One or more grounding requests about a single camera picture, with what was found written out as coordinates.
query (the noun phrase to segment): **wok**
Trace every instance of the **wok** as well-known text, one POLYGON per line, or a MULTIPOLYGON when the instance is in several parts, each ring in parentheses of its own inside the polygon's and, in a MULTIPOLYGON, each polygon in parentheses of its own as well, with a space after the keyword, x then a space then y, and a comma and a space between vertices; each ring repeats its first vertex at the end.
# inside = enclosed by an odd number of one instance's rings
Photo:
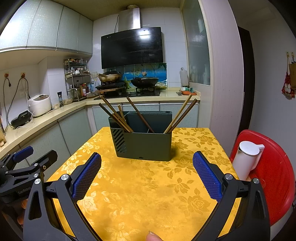
POLYGON ((135 77, 131 80, 131 83, 138 88, 151 88, 158 82, 158 78, 155 77, 135 77))
POLYGON ((101 82, 118 82, 122 78, 122 73, 118 71, 107 71, 103 74, 98 74, 101 82))

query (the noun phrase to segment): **human hand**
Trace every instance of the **human hand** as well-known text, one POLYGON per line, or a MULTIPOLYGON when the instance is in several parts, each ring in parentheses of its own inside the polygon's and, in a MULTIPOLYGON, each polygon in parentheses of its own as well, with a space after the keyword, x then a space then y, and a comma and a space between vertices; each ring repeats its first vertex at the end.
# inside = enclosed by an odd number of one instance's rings
POLYGON ((149 231, 149 233, 146 236, 146 241, 163 241, 163 240, 155 233, 149 231))

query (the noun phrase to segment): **frosted glass window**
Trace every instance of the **frosted glass window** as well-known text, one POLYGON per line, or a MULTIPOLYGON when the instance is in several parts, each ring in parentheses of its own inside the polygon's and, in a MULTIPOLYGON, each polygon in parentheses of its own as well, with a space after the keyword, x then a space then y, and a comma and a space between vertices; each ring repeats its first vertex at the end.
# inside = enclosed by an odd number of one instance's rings
POLYGON ((187 37, 189 81, 210 85, 209 46, 198 0, 185 0, 182 13, 187 37))

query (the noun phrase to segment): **table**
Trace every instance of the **table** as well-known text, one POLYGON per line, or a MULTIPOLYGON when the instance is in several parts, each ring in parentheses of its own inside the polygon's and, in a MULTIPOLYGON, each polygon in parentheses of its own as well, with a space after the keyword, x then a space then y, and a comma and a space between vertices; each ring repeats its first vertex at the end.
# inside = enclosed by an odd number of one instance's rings
MULTIPOLYGON (((102 167, 78 206, 103 240, 145 240, 149 230, 165 241, 189 241, 216 205, 192 165, 193 153, 202 151, 211 163, 237 178, 223 148, 208 128, 176 128, 172 133, 173 158, 168 162, 116 156, 109 127, 103 127, 75 152, 49 179, 71 174, 93 152, 102 167)), ((236 215, 239 199, 220 235, 226 234, 236 215)), ((72 234, 59 203, 58 215, 72 234)))

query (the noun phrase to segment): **red stool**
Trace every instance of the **red stool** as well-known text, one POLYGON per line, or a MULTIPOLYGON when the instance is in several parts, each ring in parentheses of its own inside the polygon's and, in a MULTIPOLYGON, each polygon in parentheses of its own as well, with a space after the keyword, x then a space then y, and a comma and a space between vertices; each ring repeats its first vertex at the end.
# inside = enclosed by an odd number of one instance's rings
POLYGON ((256 177, 261 181, 272 226, 286 214, 294 200, 295 176, 292 165, 287 154, 277 143, 251 130, 243 130, 238 135, 229 157, 231 162, 242 141, 265 146, 258 165, 250 172, 249 177, 256 177))

